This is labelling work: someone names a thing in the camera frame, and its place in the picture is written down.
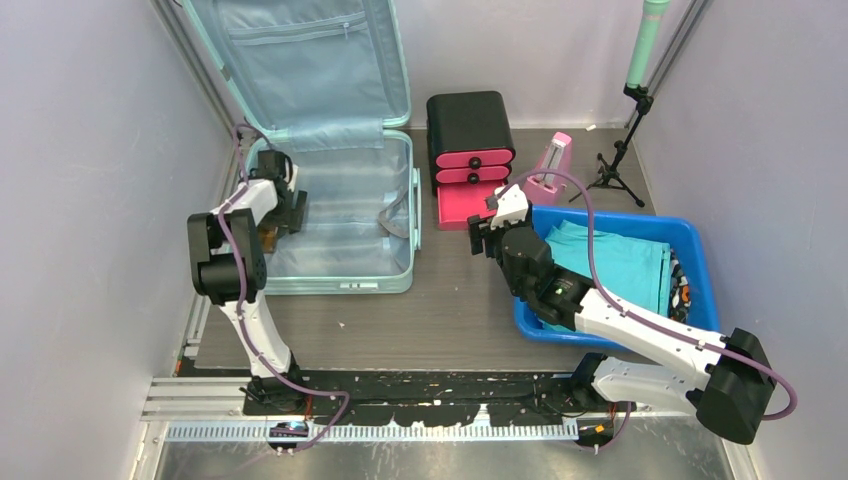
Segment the blue plastic basket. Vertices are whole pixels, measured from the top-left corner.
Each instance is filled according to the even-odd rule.
[[[533,227],[542,238],[546,238],[551,228],[559,226],[563,220],[586,226],[588,219],[585,210],[533,207]],[[691,223],[672,217],[596,212],[595,229],[670,244],[689,279],[692,308],[689,310],[686,323],[704,330],[719,329],[718,313],[710,286],[704,249],[701,246],[701,237]],[[536,318],[536,314],[518,298],[515,299],[515,324],[530,340],[586,347],[623,348],[615,342],[596,335],[545,330]]]

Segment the teal cloth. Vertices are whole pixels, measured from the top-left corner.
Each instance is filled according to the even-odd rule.
[[[557,265],[591,278],[589,229],[568,221],[545,239]],[[668,314],[671,294],[671,246],[595,229],[595,269],[607,290],[660,315]],[[571,330],[542,322],[548,330]]]

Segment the patterned fabric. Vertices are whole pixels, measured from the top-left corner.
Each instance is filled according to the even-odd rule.
[[[692,299],[689,296],[689,280],[683,272],[680,260],[671,251],[671,299],[668,302],[668,318],[680,323],[686,323]]]

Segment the tripod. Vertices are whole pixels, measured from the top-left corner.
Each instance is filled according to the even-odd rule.
[[[633,198],[633,201],[636,202],[636,206],[639,208],[643,208],[645,206],[645,202],[642,201],[639,197],[636,196],[636,193],[627,186],[627,183],[621,179],[621,174],[618,172],[618,164],[621,163],[621,160],[624,159],[624,155],[627,153],[627,148],[630,146],[630,140],[633,139],[633,134],[636,133],[636,129],[639,127],[639,123],[642,121],[642,117],[648,114],[651,111],[651,105],[654,103],[654,97],[648,95],[648,89],[645,87],[630,87],[624,86],[624,94],[628,97],[636,100],[636,120],[633,122],[633,125],[630,127],[630,131],[627,132],[627,137],[622,142],[618,140],[615,142],[615,159],[612,162],[612,165],[607,163],[604,159],[603,154],[598,153],[598,161],[601,162],[601,168],[598,169],[598,177],[597,180],[592,182],[587,189],[590,188],[605,188],[609,190],[624,190],[630,194]],[[616,181],[618,185],[614,185],[610,182]],[[582,195],[578,193],[577,195],[571,197],[568,203],[573,202]]]

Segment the gray floor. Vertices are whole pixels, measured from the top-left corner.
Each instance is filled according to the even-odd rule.
[[[571,172],[596,176],[597,152],[614,154],[623,130],[566,130],[574,139]],[[554,130],[515,130],[513,171],[535,166]],[[398,295],[276,296],[268,303],[277,329],[305,368],[560,370],[573,369],[587,351],[530,342],[513,323],[512,297],[492,260],[469,253],[467,234],[436,228],[430,195],[426,132],[410,132],[415,165],[424,179],[422,251],[415,257],[412,288]],[[592,190],[596,208],[653,213],[635,155],[619,171],[647,203],[636,207],[622,191]],[[582,199],[574,206],[583,206]],[[616,353],[630,360],[632,354]],[[230,323],[212,309],[197,357],[198,367],[247,367]]]

